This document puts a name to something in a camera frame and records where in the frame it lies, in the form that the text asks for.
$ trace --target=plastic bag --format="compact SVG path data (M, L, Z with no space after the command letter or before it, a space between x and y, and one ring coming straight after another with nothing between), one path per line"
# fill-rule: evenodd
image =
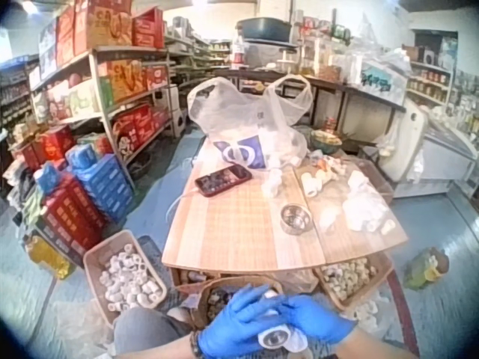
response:
M94 301L55 302L57 333L67 358L91 359L113 356L113 331L106 325Z
M295 99L284 99L276 93L288 79L305 84ZM298 164L306 156L305 137L290 126L312 102L311 85L301 76L288 75L273 82L263 96L240 93L227 79L218 77L189 93L188 110L225 161L251 169L270 169Z

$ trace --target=shelving unit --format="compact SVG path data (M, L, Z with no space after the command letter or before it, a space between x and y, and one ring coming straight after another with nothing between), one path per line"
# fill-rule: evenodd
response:
M138 148L135 153L130 156L127 160L123 160L122 156L120 155L119 149L116 145L116 140L113 135L112 131L112 122L111 118L113 117L114 114L120 113L127 108L125 108L126 105L133 104L136 101L139 101L141 99L144 99L148 96L152 96L154 93L160 91L162 88L156 88L154 90L149 90L145 91L144 93L137 94L135 96L132 96L128 99L122 100L118 103L115 103L113 106L107 108L105 100L103 99L103 94L101 91L101 86L100 86L100 75L98 73L98 64L100 60L106 61L105 58L108 57L113 57L114 60L118 59L143 59L151 61L152 59L165 59L164 61L160 61L158 64L162 64L165 66L166 71L167 71L167 84L168 84L168 91L169 91L169 85L170 85L170 56L168 53L167 49L154 49L154 48L148 48L148 47L139 47L139 46L98 46L94 49L90 49L87 52L80 54L76 56L74 59L69 61L67 64L62 66L61 68L57 69L54 73L48 75L45 79L43 79L38 85L36 85L33 89L35 90L41 90L42 88L46 87L48 84L53 82L54 79L61 78L61 76L65 75L67 70L71 70L73 66L77 65L81 61L86 61L88 59L88 65L90 67L91 71L91 78L93 79L94 82L94 87L95 87L95 95L97 97L97 102L100 107L99 112L94 112L91 114L86 114L82 116L76 116L76 117L71 117L67 118L65 120L60 121L61 124L64 123L75 123L75 128L78 128L81 126L83 123L87 123L89 120L93 119L100 119L102 122L104 128L105 128L105 133L106 136L112 146L112 149L115 153L115 155L118 158L118 161L120 163L120 166L125 173L126 178L129 181L129 184L132 186L132 188L135 188L135 184L132 180L132 177L129 175L127 165L145 148L147 147L148 144L151 143L151 141L158 136L159 133L161 133L165 128L168 126L171 126L171 119L173 118L173 112L171 108L171 96L168 96L169 98L169 111L170 111L170 118L168 121L165 123L165 125L159 129L155 134L151 136L140 148Z

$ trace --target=hand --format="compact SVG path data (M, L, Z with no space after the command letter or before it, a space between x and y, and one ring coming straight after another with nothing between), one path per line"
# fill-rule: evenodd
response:
M341 318L308 295L289 297L279 311L288 324L329 344L339 343L355 327L354 322Z
M213 322L198 338L198 346L207 358L247 355L262 349L257 335L267 329L283 325L282 316L264 316L268 310L278 309L284 296L264 299L269 286L240 289Z

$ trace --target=leg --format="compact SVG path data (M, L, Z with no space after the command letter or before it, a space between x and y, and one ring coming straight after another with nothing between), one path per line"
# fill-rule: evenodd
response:
M186 336L192 328L151 309L132 308L115 320L117 354L140 352L163 346Z

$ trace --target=blue floor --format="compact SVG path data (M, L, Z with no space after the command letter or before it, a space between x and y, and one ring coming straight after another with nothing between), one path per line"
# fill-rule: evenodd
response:
M191 159L201 144L198 131L178 140L160 139L149 149L153 167L137 183L139 205L122 227L139 238L148 235L162 250L170 223L165 213L181 195L191 172ZM397 274L402 280L405 265L419 251L430 246L444 249L451 269L438 283L421 292L405 289L422 358L455 358L475 325L479 296L479 220L467 200L453 190L449 196L429 196L395 200L392 209L409 235L409 242L391 250ZM0 217L0 316L20 342L38 358L67 358L58 339L54 303L85 303L92 299L81 270L67 280L31 263L16 240L13 213ZM143 246L148 240L140 241ZM152 254L159 266L159 254ZM160 273L167 284L168 273ZM161 309L176 304L180 297L171 293ZM388 337L400 341L396 323Z

